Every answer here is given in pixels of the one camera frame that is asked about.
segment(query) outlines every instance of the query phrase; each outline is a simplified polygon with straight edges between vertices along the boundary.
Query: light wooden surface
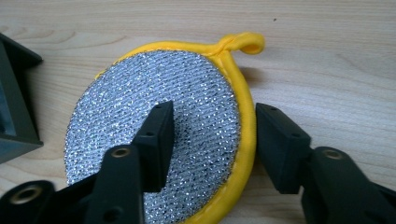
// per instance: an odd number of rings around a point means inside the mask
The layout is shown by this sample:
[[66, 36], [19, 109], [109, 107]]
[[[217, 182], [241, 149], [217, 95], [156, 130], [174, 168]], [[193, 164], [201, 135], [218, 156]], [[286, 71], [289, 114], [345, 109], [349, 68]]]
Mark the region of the light wooden surface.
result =
[[[371, 180], [396, 189], [395, 1], [2, 0], [0, 32], [45, 59], [29, 72], [45, 145], [0, 164], [0, 193], [37, 179], [66, 186], [64, 135], [75, 103], [126, 51], [243, 31], [267, 40], [261, 55], [234, 54], [255, 102], [282, 109], [313, 147], [344, 150]], [[300, 196], [278, 194], [257, 163], [223, 223], [304, 223]]]

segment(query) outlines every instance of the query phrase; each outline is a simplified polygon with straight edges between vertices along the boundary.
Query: wooden table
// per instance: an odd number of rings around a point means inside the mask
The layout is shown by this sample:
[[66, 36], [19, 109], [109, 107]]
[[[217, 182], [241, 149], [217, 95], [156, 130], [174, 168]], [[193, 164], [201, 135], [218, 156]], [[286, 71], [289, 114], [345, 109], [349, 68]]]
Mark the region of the wooden table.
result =
[[[45, 60], [28, 77], [45, 145], [0, 164], [0, 193], [37, 179], [66, 186], [64, 135], [76, 101], [126, 51], [243, 31], [267, 41], [260, 55], [234, 54], [255, 102], [282, 109], [313, 147], [344, 150], [396, 189], [395, 1], [2, 0], [0, 32]], [[300, 196], [278, 194], [257, 163], [223, 223], [304, 223]]]

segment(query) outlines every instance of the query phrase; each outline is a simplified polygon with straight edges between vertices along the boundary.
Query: silver mesh scrubber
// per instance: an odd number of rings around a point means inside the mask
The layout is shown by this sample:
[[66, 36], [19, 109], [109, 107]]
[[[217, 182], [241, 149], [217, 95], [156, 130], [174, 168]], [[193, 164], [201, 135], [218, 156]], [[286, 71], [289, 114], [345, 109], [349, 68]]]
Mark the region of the silver mesh scrubber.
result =
[[95, 174], [107, 149], [131, 143], [150, 109], [174, 101], [175, 147], [167, 183], [144, 196], [147, 223], [183, 221], [229, 176], [240, 118], [233, 90], [206, 57], [138, 53], [109, 67], [79, 99], [65, 140], [68, 184]]

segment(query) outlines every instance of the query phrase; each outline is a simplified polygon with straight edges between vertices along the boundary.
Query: black bracket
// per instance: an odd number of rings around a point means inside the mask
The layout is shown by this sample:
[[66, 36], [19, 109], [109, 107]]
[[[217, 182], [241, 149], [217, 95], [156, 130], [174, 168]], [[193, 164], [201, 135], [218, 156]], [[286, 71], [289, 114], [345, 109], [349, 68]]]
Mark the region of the black bracket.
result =
[[55, 191], [32, 181], [0, 200], [2, 223], [144, 223], [143, 192], [165, 186], [174, 144], [173, 103], [154, 106], [130, 145], [104, 156], [100, 171]]
[[0, 34], [0, 163], [42, 147], [29, 106], [23, 71], [40, 56]]
[[258, 154], [280, 193], [297, 194], [307, 223], [396, 223], [396, 192], [372, 183], [345, 153], [310, 148], [311, 137], [279, 109], [256, 105]]

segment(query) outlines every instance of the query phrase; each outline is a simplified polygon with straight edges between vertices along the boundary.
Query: yellow trim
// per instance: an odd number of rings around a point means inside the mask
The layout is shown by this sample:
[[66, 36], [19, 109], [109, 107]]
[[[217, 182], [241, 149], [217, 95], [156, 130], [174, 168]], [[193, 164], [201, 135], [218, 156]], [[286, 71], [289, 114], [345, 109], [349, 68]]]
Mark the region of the yellow trim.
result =
[[231, 174], [219, 187], [209, 202], [185, 223], [218, 223], [238, 201], [253, 166], [256, 150], [256, 115], [248, 84], [233, 60], [231, 50], [242, 50], [247, 54], [257, 54], [264, 49], [264, 38], [260, 34], [242, 33], [226, 35], [213, 45], [176, 41], [156, 42], [134, 49], [116, 62], [137, 53], [157, 49], [187, 50], [206, 56], [226, 77], [235, 93], [241, 119], [240, 144], [235, 154]]

